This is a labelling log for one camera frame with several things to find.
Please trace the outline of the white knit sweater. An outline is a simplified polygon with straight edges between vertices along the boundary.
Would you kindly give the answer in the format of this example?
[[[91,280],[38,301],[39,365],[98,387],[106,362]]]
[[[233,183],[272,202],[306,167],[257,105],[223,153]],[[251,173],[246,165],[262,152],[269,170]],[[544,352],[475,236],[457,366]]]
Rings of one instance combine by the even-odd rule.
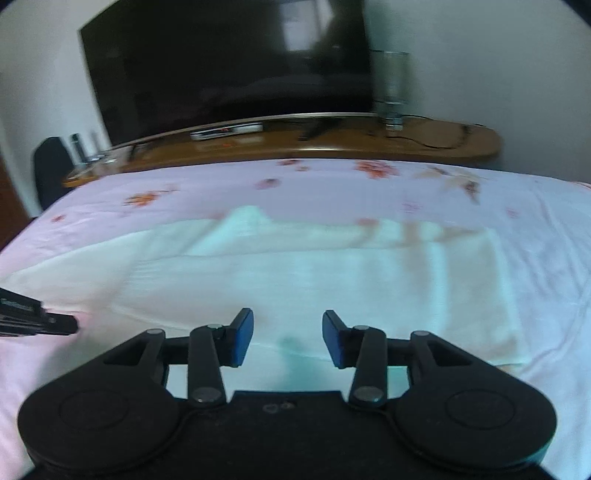
[[[496,366],[530,353],[496,234],[431,222],[281,222],[254,207],[160,225],[14,271],[4,287],[80,317],[76,339],[23,361],[42,382],[150,328],[183,336],[254,314],[229,390],[341,390],[322,314],[391,337],[432,332]]]

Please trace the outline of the large black curved television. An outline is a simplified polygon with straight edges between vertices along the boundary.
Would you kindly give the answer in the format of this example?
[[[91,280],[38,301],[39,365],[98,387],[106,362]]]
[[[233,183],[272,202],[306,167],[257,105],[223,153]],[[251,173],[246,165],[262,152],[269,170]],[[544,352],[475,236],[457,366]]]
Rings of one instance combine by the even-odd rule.
[[[373,107],[360,1],[118,1],[80,35],[115,145],[217,122]]]

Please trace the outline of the dark bottle on cabinet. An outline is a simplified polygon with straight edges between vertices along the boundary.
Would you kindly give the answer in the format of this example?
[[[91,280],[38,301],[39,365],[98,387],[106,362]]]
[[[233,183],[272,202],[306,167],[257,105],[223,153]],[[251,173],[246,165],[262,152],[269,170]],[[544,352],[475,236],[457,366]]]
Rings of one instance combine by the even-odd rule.
[[[83,148],[80,136],[77,133],[74,133],[74,134],[70,135],[69,139],[70,139],[73,149],[76,152],[80,162],[83,164],[86,164],[87,163],[87,156],[86,156],[85,150]]]

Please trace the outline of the pink floral bed sheet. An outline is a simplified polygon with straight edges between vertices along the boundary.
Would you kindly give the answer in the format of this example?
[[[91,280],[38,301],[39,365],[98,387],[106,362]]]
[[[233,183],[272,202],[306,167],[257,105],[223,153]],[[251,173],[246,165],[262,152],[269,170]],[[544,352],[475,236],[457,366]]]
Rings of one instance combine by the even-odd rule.
[[[58,255],[181,221],[254,207],[273,220],[373,220],[490,230],[507,262],[528,362],[500,366],[544,392],[558,416],[545,467],[590,475],[590,188],[553,178],[378,160],[254,161],[108,176],[43,212],[1,255],[4,276]],[[1,342],[1,475],[30,468],[17,413],[42,382],[27,358],[77,338]]]

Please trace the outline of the brown wooden TV cabinet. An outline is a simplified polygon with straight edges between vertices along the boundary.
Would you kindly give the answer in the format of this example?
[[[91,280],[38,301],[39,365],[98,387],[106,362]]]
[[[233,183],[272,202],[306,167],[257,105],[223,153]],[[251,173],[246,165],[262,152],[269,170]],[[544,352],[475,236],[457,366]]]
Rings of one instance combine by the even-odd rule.
[[[263,120],[263,132],[193,141],[188,129],[147,137],[111,149],[92,166],[77,167],[62,181],[76,188],[102,176],[168,167],[253,160],[308,158],[409,160],[473,166],[502,150],[494,130],[422,117],[406,117],[394,131],[373,116]]]

